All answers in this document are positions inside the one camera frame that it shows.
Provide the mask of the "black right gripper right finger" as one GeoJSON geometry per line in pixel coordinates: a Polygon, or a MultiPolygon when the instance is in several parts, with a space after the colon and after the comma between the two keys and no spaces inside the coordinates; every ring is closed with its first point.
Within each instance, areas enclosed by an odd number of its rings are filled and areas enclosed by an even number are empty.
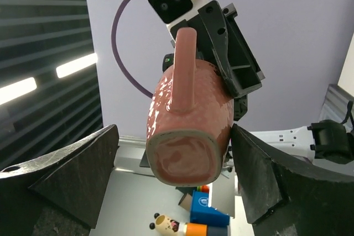
{"type": "Polygon", "coordinates": [[[233,161],[254,235],[353,235],[353,177],[301,161],[243,128],[233,161]]]}

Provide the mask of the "small pink cup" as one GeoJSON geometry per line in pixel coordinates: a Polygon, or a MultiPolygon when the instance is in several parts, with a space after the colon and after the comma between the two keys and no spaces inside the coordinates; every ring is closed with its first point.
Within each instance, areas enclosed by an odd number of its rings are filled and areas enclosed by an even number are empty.
{"type": "Polygon", "coordinates": [[[195,29],[178,30],[174,63],[162,74],[148,113],[149,166],[170,186],[215,181],[233,125],[233,98],[217,68],[196,57],[196,41],[195,29]]]}

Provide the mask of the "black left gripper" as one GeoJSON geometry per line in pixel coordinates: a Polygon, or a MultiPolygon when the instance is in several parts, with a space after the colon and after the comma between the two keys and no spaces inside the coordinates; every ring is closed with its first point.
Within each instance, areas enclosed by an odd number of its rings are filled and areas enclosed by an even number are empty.
{"type": "MultiPolygon", "coordinates": [[[[248,111],[247,95],[262,87],[263,72],[251,52],[235,17],[233,5],[221,8],[212,0],[198,10],[201,28],[197,30],[197,49],[205,60],[216,65],[234,99],[233,120],[239,121],[248,111]]],[[[162,72],[174,63],[174,54],[166,54],[162,72]]]]}

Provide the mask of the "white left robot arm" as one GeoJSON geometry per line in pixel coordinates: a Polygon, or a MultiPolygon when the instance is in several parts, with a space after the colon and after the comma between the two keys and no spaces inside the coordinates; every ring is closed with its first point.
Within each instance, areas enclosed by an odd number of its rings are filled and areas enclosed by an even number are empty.
{"type": "MultiPolygon", "coordinates": [[[[234,99],[233,120],[240,120],[248,111],[248,94],[261,87],[264,75],[235,22],[234,5],[221,8],[217,1],[193,4],[188,0],[163,3],[160,8],[173,38],[182,27],[197,31],[197,55],[218,68],[234,99]]],[[[307,161],[347,164],[353,161],[353,132],[347,132],[344,125],[353,121],[352,109],[353,101],[348,101],[340,123],[327,119],[295,129],[255,132],[255,136],[307,161]]]]}

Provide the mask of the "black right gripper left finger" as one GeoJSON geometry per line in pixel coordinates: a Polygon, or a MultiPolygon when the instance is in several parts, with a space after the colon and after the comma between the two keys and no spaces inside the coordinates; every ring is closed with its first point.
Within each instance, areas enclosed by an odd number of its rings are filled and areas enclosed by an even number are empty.
{"type": "Polygon", "coordinates": [[[1,171],[1,235],[89,235],[118,149],[116,125],[1,171]]]}

